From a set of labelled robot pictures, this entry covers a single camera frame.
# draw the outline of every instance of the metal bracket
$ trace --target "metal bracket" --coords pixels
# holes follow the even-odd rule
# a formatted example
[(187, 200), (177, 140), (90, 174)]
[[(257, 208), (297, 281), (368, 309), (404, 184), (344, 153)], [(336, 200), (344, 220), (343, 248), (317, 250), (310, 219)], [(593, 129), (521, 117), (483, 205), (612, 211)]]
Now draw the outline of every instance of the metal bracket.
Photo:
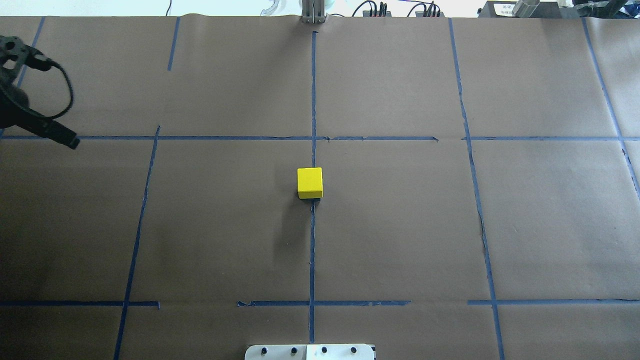
[(325, 20), (324, 0), (302, 0), (302, 22), (322, 24)]
[(375, 360), (376, 347), (366, 344), (252, 345), (244, 360)]

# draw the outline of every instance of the black cable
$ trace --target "black cable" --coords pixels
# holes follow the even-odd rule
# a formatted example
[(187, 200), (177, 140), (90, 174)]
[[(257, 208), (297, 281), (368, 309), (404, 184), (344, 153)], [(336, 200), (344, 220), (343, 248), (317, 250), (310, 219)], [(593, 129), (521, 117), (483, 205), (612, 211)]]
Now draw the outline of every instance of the black cable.
[(378, 12), (378, 4), (376, 4), (375, 1), (366, 0), (362, 4), (358, 5), (356, 10), (353, 11), (353, 15), (351, 17), (354, 17), (356, 15), (356, 13), (358, 12), (358, 10), (362, 7), (362, 5), (364, 5), (366, 3), (369, 3), (369, 6), (371, 6), (371, 4), (373, 4), (373, 9), (371, 10), (373, 13), (377, 13)]
[(413, 8), (411, 8), (407, 17), (411, 16), (411, 13), (413, 12), (413, 10), (420, 5), (424, 7), (422, 17), (439, 17), (440, 16), (440, 7), (434, 2), (428, 3), (426, 1), (418, 1), (418, 0), (401, 0), (401, 1), (405, 1), (407, 3), (417, 3), (416, 5), (413, 6)]
[(408, 13), (406, 16), (407, 16), (407, 17), (411, 16), (411, 13), (413, 12), (413, 10), (414, 10), (415, 8), (417, 8), (418, 6), (420, 6), (420, 5), (424, 6), (424, 12), (423, 12), (423, 14), (427, 13), (427, 5), (426, 5), (425, 3), (419, 3), (419, 4), (415, 4), (415, 5), (413, 6), (413, 8), (411, 8), (411, 10), (409, 10), (409, 13)]
[(67, 82), (67, 86), (69, 87), (69, 104), (61, 112), (59, 112), (59, 113), (57, 113), (57, 114), (55, 114), (53, 116), (43, 116), (43, 115), (35, 112), (31, 108), (25, 108), (22, 105), (18, 104), (18, 102), (13, 100), (13, 98), (9, 94), (7, 94), (6, 89), (4, 87), (0, 86), (0, 91), (2, 91), (4, 97), (7, 98), (12, 105), (14, 105), (18, 110), (22, 111), (23, 113), (26, 113), (26, 114), (28, 114), (28, 115), (30, 115), (32, 117), (38, 118), (40, 120), (55, 120), (55, 119), (63, 116), (64, 114), (66, 114), (69, 111), (69, 109), (71, 109), (71, 106), (73, 106), (73, 104), (74, 104), (74, 88), (71, 86), (71, 80), (69, 80), (69, 75), (67, 75), (67, 72), (65, 71), (65, 69), (62, 68), (62, 66), (59, 63), (56, 63), (55, 61), (53, 61), (51, 59), (49, 59), (48, 62), (49, 62), (49, 64), (51, 64), (52, 67), (55, 67), (56, 69), (60, 70), (60, 72), (62, 72), (62, 76), (65, 77), (65, 81)]

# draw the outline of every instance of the robotic arm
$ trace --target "robotic arm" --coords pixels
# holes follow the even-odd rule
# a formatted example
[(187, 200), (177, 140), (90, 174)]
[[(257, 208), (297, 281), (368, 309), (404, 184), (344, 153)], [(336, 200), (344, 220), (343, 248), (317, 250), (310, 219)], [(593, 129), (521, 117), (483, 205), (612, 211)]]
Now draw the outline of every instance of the robotic arm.
[[(10, 69), (5, 67), (8, 61), (13, 62)], [(13, 85), (23, 65), (40, 71), (55, 67), (62, 72), (70, 94), (69, 104), (64, 110), (53, 116), (45, 116), (29, 107), (27, 94)], [(71, 81), (59, 63), (46, 57), (38, 49), (25, 45), (17, 37), (0, 35), (0, 129), (17, 125), (42, 138), (49, 138), (75, 149), (80, 143), (77, 134), (55, 121), (71, 109), (73, 102)]]

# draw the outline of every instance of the label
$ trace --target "label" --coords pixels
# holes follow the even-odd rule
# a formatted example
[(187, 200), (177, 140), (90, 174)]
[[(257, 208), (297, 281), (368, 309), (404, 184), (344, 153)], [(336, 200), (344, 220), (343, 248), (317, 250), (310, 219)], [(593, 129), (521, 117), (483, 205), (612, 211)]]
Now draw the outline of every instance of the label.
[(514, 17), (513, 15), (513, 7), (515, 4), (493, 4), (493, 9), (495, 10), (495, 14), (498, 16), (509, 16)]

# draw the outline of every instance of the blue tape line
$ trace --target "blue tape line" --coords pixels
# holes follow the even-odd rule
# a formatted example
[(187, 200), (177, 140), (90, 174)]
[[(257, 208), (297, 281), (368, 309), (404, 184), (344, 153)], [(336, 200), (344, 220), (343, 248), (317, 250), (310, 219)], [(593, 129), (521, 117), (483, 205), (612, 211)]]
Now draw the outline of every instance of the blue tape line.
[(140, 218), (138, 219), (138, 230), (136, 231), (136, 242), (133, 245), (133, 255), (131, 256), (131, 267), (129, 268), (129, 278), (127, 280), (127, 289), (124, 295), (124, 304), (122, 305), (122, 315), (120, 317), (120, 327), (118, 329), (118, 339), (116, 341), (116, 349), (113, 355), (114, 360), (120, 358), (120, 346), (122, 345), (122, 336), (124, 335), (124, 325), (127, 319), (127, 308), (129, 307), (129, 298), (131, 296), (131, 285), (133, 283), (133, 274), (136, 271), (136, 258), (138, 257), (138, 249), (140, 247), (140, 234), (142, 231), (142, 220), (145, 217), (145, 208), (147, 207), (147, 199), (149, 196), (149, 181), (151, 179), (151, 171), (154, 168), (154, 160), (156, 158), (156, 150), (158, 146), (158, 136), (160, 135), (160, 126), (156, 129), (156, 139), (151, 150), (151, 160), (149, 160), (149, 170), (147, 172), (147, 182), (145, 183), (145, 191), (142, 196), (142, 207), (140, 208)]
[(602, 92), (604, 93), (604, 98), (607, 101), (609, 114), (611, 115), (611, 119), (613, 120), (613, 125), (616, 128), (616, 134), (618, 135), (618, 140), (620, 141), (620, 147), (622, 148), (622, 153), (624, 154), (625, 161), (627, 162), (627, 168), (629, 169), (629, 174), (631, 175), (631, 181), (633, 181), (634, 188), (636, 189), (636, 196), (638, 200), (640, 200), (640, 186), (638, 185), (636, 171), (634, 170), (633, 164), (631, 164), (631, 159), (629, 158), (629, 152), (627, 151), (627, 145), (625, 144), (625, 141), (622, 137), (622, 132), (620, 131), (620, 125), (618, 124), (618, 118), (616, 116), (616, 112), (613, 110), (613, 105), (611, 104), (611, 99), (609, 98), (609, 92), (607, 91), (607, 86), (605, 85), (604, 79), (602, 78), (602, 73), (600, 72), (600, 65), (598, 64), (598, 59), (596, 59), (596, 54), (593, 51), (593, 44), (591, 43), (591, 36), (589, 35), (589, 28), (587, 27), (587, 21), (585, 18), (582, 18), (582, 28), (584, 29), (584, 36), (587, 39), (587, 45), (589, 46), (589, 52), (591, 53), (593, 66), (596, 69), (596, 74), (598, 74), (600, 87), (602, 88)]
[[(35, 135), (7, 135), (3, 137), (7, 140), (48, 140)], [(149, 135), (81, 135), (81, 140), (154, 140), (154, 136)], [(227, 135), (163, 135), (158, 136), (160, 140), (311, 140), (311, 136), (227, 136)], [(366, 141), (366, 140), (416, 140), (416, 141), (440, 141), (433, 136), (316, 136), (316, 140), (328, 141)], [(618, 141), (616, 137), (606, 136), (471, 136), (472, 141)], [(622, 137), (624, 141), (640, 141), (640, 136)]]
[(251, 301), (249, 303), (245, 302), (237, 302), (238, 307), (244, 306), (309, 306), (309, 301), (307, 300), (272, 300), (272, 301)]
[(173, 29), (173, 42), (171, 43), (171, 53), (169, 54), (169, 65), (167, 71), (171, 71), (173, 67), (173, 55), (175, 54), (175, 43), (178, 41), (178, 30), (180, 29), (180, 17), (175, 18), (175, 29)]
[(316, 167), (316, 35), (311, 34), (311, 167)]
[(471, 136), (472, 141), (618, 141), (613, 136)]
[(498, 316), (498, 303), (495, 298), (495, 287), (493, 285), (493, 273), (491, 270), (491, 258), (489, 257), (489, 244), (486, 239), (486, 229), (484, 228), (484, 216), (482, 212), (482, 203), (480, 201), (480, 191), (478, 188), (478, 181), (476, 176), (476, 164), (474, 163), (473, 150), (471, 148), (471, 135), (469, 131), (469, 123), (467, 120), (467, 111), (465, 110), (465, 104), (462, 101), (462, 80), (460, 78), (460, 65), (458, 63), (458, 52), (456, 50), (456, 39), (453, 31), (453, 21), (449, 18), (449, 34), (451, 36), (451, 50), (453, 52), (453, 61), (456, 68), (456, 78), (458, 80), (458, 95), (460, 97), (460, 110), (462, 111), (462, 117), (465, 121), (465, 136), (467, 141), (467, 152), (469, 156), (469, 164), (471, 166), (471, 178), (474, 184), (474, 193), (476, 195), (476, 209), (478, 216), (480, 217), (480, 225), (482, 227), (482, 242), (484, 245), (484, 263), (486, 265), (486, 277), (489, 282), (489, 292), (491, 295), (492, 309), (493, 309), (493, 325), (495, 327), (495, 337), (498, 343), (498, 353), (500, 360), (504, 360), (504, 346), (502, 345), (502, 331), (500, 330), (500, 318)]
[[(576, 304), (626, 304), (640, 305), (639, 299), (536, 299), (536, 300), (498, 300), (499, 305), (576, 305)], [(467, 305), (490, 306), (491, 300), (469, 300)]]
[[(311, 32), (311, 167), (316, 167), (316, 37)], [(309, 343), (316, 341), (316, 201), (311, 201), (309, 253)]]
[(309, 254), (309, 343), (316, 340), (316, 201), (311, 201), (311, 246)]
[[(122, 306), (123, 301), (76, 301), (76, 300), (40, 300), (40, 301), (0, 301), (0, 306)], [(160, 301), (132, 301), (129, 306), (153, 306), (160, 308)]]
[(317, 300), (316, 306), (405, 306), (411, 300)]
[(335, 138), (329, 138), (329, 141), (333, 140), (428, 140), (439, 141), (433, 136), (336, 136)]
[(311, 140), (311, 136), (160, 136), (160, 140)]
[[(9, 135), (7, 140), (48, 140), (34, 135)], [(320, 140), (328, 140), (325, 136), (318, 136)], [(138, 135), (81, 135), (81, 140), (154, 140), (154, 136)], [(163, 135), (160, 140), (311, 140), (311, 136), (207, 136), (207, 135)]]
[[(38, 25), (38, 30), (36, 31), (36, 35), (33, 37), (33, 42), (31, 43), (32, 47), (36, 47), (38, 43), (38, 39), (40, 38), (40, 33), (42, 32), (42, 26), (44, 26), (44, 16), (40, 18), (40, 24)], [(20, 72), (20, 77), (18, 78), (18, 83), (15, 85), (16, 87), (22, 86), (22, 80), (24, 80), (24, 75), (27, 72), (27, 66), (22, 66), (22, 72)]]
[[(238, 307), (246, 306), (309, 306), (306, 300), (266, 300), (251, 301), (249, 303), (237, 302)], [(405, 306), (411, 304), (411, 300), (315, 300), (315, 306)]]

